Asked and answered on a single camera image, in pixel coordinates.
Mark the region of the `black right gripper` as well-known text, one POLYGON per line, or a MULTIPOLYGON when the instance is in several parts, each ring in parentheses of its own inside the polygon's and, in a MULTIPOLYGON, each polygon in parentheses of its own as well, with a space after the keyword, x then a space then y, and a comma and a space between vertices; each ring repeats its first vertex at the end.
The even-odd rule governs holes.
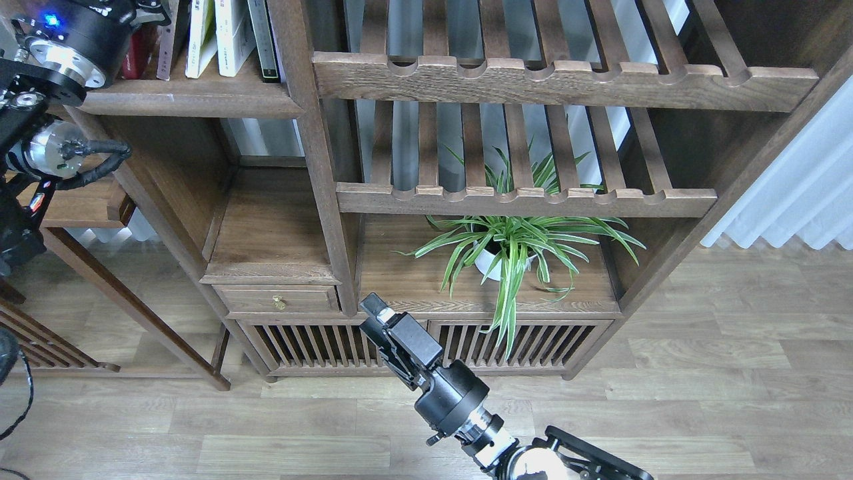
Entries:
POLYGON ((359 303, 367 314, 361 331, 388 367, 411 390, 423 394, 415 411, 435 432, 428 446, 456 437, 464 447, 493 447, 503 421, 484 409, 490 389, 463 362, 442 364, 444 349, 409 314, 398 314, 375 292, 359 303))

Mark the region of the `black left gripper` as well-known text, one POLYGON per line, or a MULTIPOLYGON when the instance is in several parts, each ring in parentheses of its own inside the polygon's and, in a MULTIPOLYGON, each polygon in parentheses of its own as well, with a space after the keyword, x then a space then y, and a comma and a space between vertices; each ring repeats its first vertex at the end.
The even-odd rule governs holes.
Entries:
POLYGON ((64 74, 86 90, 113 84, 141 25, 168 25, 167 1, 49 1, 12 27, 30 63, 64 74))

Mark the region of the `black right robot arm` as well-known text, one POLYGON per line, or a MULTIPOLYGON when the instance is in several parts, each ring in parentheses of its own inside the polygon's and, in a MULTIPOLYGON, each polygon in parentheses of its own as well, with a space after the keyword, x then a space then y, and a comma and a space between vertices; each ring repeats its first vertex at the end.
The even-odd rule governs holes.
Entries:
POLYGON ((362 300, 368 318, 361 329, 400 380, 423 394, 415 410, 429 424, 433 445, 446 437, 494 479, 649 479, 651 475, 594 445, 549 426, 545 438, 522 445, 502 417, 484 408, 488 386, 461 361, 442 364, 444 349, 408 313, 397 313, 378 295, 362 300))

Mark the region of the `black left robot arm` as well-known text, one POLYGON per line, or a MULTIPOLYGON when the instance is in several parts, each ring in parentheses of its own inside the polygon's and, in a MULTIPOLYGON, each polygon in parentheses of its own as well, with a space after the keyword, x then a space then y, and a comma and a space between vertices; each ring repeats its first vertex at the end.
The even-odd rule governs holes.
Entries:
POLYGON ((2 274, 45 252, 39 227, 56 191, 106 176, 131 156, 120 141, 89 140, 48 112, 79 106, 112 85, 141 24, 168 25, 161 1, 49 1, 10 19, 17 51, 2 58, 2 274))

